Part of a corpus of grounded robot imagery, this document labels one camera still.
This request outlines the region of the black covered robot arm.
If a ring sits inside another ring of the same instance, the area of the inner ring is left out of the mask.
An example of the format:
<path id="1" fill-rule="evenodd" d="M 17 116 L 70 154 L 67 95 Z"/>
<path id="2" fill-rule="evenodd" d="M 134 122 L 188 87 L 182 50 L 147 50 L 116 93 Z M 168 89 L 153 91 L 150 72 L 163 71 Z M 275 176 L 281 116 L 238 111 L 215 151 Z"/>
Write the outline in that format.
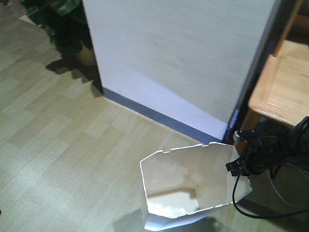
<path id="1" fill-rule="evenodd" d="M 269 170 L 270 178 L 274 179 L 281 166 L 291 158 L 309 154 L 309 117 L 284 131 L 238 130 L 234 141 L 245 141 L 247 148 L 239 158 L 225 165 L 232 176 L 259 175 Z"/>

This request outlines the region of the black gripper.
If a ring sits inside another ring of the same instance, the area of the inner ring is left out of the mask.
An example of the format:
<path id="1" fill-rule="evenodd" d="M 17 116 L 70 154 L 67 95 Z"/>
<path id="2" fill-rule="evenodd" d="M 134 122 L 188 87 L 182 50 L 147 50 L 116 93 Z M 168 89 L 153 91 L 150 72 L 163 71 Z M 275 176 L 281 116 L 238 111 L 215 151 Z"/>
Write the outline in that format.
<path id="1" fill-rule="evenodd" d="M 241 136 L 239 140 L 245 141 L 247 148 L 243 150 L 239 158 L 225 165 L 232 176 L 259 175 L 265 170 L 282 164 L 287 158 L 277 140 L 269 144 L 262 142 L 260 136 Z"/>

